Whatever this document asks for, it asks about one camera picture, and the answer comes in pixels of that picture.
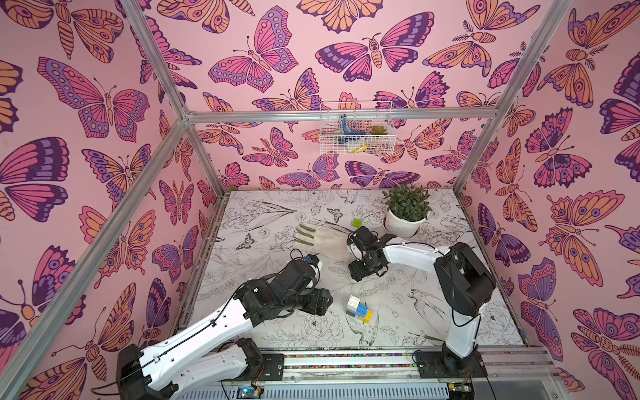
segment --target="table surface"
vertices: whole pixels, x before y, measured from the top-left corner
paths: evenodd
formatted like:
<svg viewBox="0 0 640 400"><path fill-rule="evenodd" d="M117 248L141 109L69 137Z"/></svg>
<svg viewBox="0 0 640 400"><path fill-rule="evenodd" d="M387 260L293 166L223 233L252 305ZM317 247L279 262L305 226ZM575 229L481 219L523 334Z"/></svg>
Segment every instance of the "table surface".
<svg viewBox="0 0 640 400"><path fill-rule="evenodd" d="M433 209L412 241L437 246L468 243L486 263L458 200L451 189L429 190ZM282 269L290 260L294 229L301 222L325 221L351 228L354 219L378 234L386 205L381 190L236 191L231 193L211 258L203 274L191 322L222 305L238 285ZM393 265L382 277L355 282L346 262L319 256L323 262L318 287L331 291L326 315L296 311L285 319L266 321L243 337L263 349L414 348L440 345L449 331L450 306L436 276ZM350 295L372 310L369 324L345 314ZM483 310L478 344L521 345L522 338L498 289Z"/></svg>

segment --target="green leaves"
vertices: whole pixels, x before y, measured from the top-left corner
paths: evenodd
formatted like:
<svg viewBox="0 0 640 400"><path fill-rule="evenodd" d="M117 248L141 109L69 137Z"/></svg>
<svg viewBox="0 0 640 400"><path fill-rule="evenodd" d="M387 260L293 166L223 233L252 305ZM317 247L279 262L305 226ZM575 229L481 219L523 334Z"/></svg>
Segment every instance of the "green leaves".
<svg viewBox="0 0 640 400"><path fill-rule="evenodd" d="M402 185L389 192L382 192L385 195L386 205L398 218L406 221L420 221L427 218L431 210L429 207L429 193L422 186L415 187Z"/></svg>

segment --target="wire basket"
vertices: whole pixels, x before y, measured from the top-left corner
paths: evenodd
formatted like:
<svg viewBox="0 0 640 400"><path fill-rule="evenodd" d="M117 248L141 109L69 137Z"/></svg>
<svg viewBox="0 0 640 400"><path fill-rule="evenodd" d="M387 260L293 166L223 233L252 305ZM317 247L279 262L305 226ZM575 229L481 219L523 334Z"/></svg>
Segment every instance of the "wire basket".
<svg viewBox="0 0 640 400"><path fill-rule="evenodd" d="M396 143L396 128L390 110L348 109L354 104L340 101L323 103L320 112L320 154L391 154ZM371 134L374 127L383 127L385 134Z"/></svg>

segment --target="translucent glove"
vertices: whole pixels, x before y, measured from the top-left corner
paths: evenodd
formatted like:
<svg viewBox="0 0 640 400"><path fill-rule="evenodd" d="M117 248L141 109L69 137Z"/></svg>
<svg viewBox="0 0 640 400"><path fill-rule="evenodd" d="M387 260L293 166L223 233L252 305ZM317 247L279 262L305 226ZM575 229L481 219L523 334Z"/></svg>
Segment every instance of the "translucent glove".
<svg viewBox="0 0 640 400"><path fill-rule="evenodd" d="M322 254L338 261L347 262L352 257L347 246L347 234L330 227L300 224L293 241L300 250Z"/></svg>

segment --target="white flower pot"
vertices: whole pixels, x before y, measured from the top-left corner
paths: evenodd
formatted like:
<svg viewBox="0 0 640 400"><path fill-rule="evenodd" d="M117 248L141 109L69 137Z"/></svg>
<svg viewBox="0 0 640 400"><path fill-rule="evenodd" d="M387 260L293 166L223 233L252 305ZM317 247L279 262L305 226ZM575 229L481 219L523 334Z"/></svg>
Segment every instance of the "white flower pot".
<svg viewBox="0 0 640 400"><path fill-rule="evenodd" d="M418 232L418 228L420 224L425 222L427 219L422 218L420 221L407 221L402 218L398 218L391 212L391 210L387 211L387 217L385 218L385 229L390 234L394 234L397 237L411 237Z"/></svg>

